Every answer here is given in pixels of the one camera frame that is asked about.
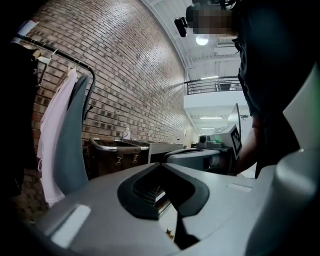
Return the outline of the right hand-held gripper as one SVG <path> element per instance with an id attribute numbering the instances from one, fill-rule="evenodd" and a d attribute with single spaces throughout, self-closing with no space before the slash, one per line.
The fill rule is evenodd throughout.
<path id="1" fill-rule="evenodd" d="M 241 115 L 236 104 L 227 119 L 227 125 L 199 136 L 194 148 L 171 151 L 164 155 L 164 163 L 207 171 L 230 174 L 242 149 Z"/>

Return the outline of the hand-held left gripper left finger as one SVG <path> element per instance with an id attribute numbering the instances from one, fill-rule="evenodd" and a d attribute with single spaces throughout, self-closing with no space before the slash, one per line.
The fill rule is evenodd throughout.
<path id="1" fill-rule="evenodd" d="M 79 256 L 178 254 L 158 220 L 133 216 L 118 199 L 123 181 L 156 167 L 145 164 L 92 179 L 55 203 L 35 227 L 62 251 Z"/>

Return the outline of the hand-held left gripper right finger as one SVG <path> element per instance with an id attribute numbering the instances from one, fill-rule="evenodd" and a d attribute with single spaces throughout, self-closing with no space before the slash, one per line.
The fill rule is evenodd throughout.
<path id="1" fill-rule="evenodd" d="M 206 204 L 197 215 L 184 217 L 189 235 L 199 241 L 174 256 L 260 256 L 272 250 L 268 225 L 261 224 L 273 181 L 273 166 L 263 168 L 257 179 L 227 176 L 165 164 L 205 183 Z"/>

